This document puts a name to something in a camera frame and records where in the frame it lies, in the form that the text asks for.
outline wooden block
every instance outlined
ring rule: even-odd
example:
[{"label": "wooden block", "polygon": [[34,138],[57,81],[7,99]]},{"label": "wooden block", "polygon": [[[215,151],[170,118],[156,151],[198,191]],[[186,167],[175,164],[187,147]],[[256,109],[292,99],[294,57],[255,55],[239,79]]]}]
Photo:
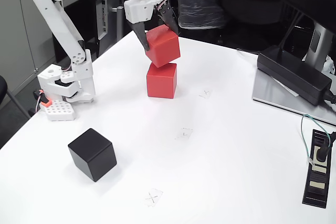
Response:
[{"label": "wooden block", "polygon": [[146,55],[156,67],[162,67],[181,56],[179,37],[166,25],[155,27],[146,36],[150,46]]},{"label": "wooden block", "polygon": [[177,64],[168,63],[157,68],[151,64],[147,73],[147,91],[149,97],[173,99],[177,84]]}]

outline outlet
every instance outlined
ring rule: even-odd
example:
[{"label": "outlet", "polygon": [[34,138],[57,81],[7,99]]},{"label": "outlet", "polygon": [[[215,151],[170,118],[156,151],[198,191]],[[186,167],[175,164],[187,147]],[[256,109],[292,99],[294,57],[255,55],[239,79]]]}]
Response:
[{"label": "outlet", "polygon": [[328,140],[324,132],[314,130],[311,143],[310,157],[314,166],[309,164],[306,187],[302,203],[315,207],[326,208],[329,190],[331,151],[325,162],[317,160],[317,151]]}]

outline chair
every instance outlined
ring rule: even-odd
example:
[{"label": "chair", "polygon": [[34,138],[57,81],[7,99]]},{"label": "chair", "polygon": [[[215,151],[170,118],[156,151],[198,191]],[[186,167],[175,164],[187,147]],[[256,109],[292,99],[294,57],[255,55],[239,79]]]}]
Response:
[{"label": "chair", "polygon": [[7,82],[5,79],[0,76],[0,104],[3,102],[5,95],[8,94],[9,98],[15,103],[15,105],[21,110],[23,115],[30,119],[28,112],[22,107],[19,101],[15,98],[15,96],[8,90]]}]

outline plastic bag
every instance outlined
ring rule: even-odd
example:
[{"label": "plastic bag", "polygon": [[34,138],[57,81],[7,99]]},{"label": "plastic bag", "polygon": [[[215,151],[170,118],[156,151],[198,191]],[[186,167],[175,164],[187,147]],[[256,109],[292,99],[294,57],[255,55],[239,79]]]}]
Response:
[{"label": "plastic bag", "polygon": [[178,0],[180,27],[213,29],[226,25],[228,17],[216,0]]}]

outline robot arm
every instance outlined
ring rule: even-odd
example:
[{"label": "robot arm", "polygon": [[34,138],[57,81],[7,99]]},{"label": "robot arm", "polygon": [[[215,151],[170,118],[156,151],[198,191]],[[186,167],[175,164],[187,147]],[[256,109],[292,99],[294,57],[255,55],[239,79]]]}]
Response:
[{"label": "robot arm", "polygon": [[[71,59],[72,71],[62,72],[51,65],[39,74],[41,88],[52,100],[91,102],[96,94],[90,50],[85,49],[82,36],[63,9],[63,0],[33,0],[50,30]],[[150,50],[144,22],[150,20],[153,10],[178,33],[173,11],[167,0],[129,0],[124,3],[126,18],[145,50]]]},{"label": "robot arm", "polygon": [[[83,38],[63,10],[61,6],[61,1],[63,0],[33,1],[46,20],[52,33],[71,58],[71,61],[77,64],[84,62],[85,49],[83,47]],[[124,4],[126,18],[145,50],[149,50],[149,46],[145,36],[143,22],[152,18],[153,9],[156,5],[161,6],[157,11],[160,13],[163,21],[175,33],[178,33],[178,27],[173,18],[173,11],[167,0],[129,0]]]}]

